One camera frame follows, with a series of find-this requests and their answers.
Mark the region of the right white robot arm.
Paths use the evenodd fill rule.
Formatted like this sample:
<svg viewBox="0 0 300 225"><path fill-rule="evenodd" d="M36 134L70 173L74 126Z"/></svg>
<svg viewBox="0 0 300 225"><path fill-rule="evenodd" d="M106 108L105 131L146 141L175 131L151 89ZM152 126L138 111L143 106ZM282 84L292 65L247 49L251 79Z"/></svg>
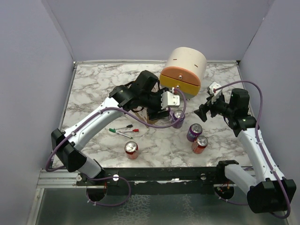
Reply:
<svg viewBox="0 0 300 225"><path fill-rule="evenodd" d="M233 89L229 103L225 102L218 84L211 85L208 94L207 102L200 105L195 114L203 122L207 120L207 112L212 117L221 115L228 120L228 126L242 143L255 172L252 177L236 161L220 161L216 180L220 183L230 180L237 185L247 196L247 203L254 213L285 211L289 215L296 184L285 178L268 152L257 120L248 113L248 91Z"/></svg>

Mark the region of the red soda can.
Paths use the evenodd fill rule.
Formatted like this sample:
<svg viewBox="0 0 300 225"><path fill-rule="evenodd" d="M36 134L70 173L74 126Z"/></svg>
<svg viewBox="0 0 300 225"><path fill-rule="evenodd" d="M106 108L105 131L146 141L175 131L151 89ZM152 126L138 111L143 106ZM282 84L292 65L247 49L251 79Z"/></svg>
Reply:
<svg viewBox="0 0 300 225"><path fill-rule="evenodd" d="M127 158L129 159L137 159L139 155L138 145L134 141L129 141L124 146L124 151L126 153Z"/></svg>
<svg viewBox="0 0 300 225"><path fill-rule="evenodd" d="M208 139L205 136L200 135L193 142L191 149L195 154L201 154L207 145Z"/></svg>

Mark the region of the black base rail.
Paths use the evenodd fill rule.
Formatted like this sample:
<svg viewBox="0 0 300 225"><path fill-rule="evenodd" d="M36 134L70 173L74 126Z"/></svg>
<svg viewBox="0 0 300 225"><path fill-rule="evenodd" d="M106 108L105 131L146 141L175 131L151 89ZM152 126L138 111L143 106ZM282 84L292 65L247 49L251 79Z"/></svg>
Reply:
<svg viewBox="0 0 300 225"><path fill-rule="evenodd" d="M181 195L220 194L224 199L234 195L234 184L221 176L216 167L105 168L100 180L80 173L78 186L104 189L108 195Z"/></svg>

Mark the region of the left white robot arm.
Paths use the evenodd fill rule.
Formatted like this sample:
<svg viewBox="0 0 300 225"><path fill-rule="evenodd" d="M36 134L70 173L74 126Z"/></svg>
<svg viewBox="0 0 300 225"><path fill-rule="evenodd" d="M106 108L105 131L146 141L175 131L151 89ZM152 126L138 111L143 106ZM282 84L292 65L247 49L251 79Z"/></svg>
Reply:
<svg viewBox="0 0 300 225"><path fill-rule="evenodd" d="M102 166L94 159L82 153L85 145L103 128L114 120L129 114L138 107L144 107L160 117L166 116L167 108L179 106L179 97L167 88L152 92L143 89L135 82L129 86L116 86L100 106L83 120L61 131L58 128L51 133L52 153L68 172L78 171L87 175L93 185L103 181Z"/></svg>

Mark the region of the red capped marker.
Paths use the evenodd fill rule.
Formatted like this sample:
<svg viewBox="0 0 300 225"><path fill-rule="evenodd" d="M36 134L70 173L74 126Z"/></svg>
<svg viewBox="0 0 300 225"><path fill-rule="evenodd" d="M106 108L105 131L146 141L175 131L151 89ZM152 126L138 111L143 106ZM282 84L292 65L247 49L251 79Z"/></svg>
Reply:
<svg viewBox="0 0 300 225"><path fill-rule="evenodd" d="M122 130L121 133L139 132L139 129Z"/></svg>

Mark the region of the round pastel drawer cabinet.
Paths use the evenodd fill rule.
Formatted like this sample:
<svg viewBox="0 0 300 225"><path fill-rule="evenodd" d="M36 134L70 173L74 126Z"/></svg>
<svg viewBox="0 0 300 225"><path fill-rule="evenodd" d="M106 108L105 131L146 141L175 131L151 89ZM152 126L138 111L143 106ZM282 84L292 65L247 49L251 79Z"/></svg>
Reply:
<svg viewBox="0 0 300 225"><path fill-rule="evenodd" d="M160 85L181 90L187 99L194 98L201 89L206 67L207 59L200 51L178 47L160 73Z"/></svg>

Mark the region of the green capped marker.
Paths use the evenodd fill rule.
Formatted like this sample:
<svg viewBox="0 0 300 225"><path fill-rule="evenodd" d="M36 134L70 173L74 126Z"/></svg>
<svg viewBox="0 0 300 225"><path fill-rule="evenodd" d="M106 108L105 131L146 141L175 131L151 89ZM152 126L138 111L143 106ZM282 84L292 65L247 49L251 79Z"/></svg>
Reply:
<svg viewBox="0 0 300 225"><path fill-rule="evenodd" d="M128 135L126 135L126 134L124 134L124 133L122 133L122 132L120 132L120 131L116 131L115 129L110 128L109 131L112 132L112 133L121 135L121 136L123 136L123 137L129 138L129 139L133 139L131 136L128 136Z"/></svg>

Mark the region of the black capped marker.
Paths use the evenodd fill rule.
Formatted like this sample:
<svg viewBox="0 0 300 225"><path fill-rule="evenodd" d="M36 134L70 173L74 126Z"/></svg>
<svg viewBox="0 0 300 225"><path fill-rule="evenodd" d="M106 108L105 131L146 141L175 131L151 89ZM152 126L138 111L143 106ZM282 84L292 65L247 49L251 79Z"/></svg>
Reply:
<svg viewBox="0 0 300 225"><path fill-rule="evenodd" d="M133 127L133 125L132 125L132 124L129 124L129 125L125 126L125 127L115 128L115 130L119 130L119 129L127 129L127 128L132 128L132 127Z"/></svg>

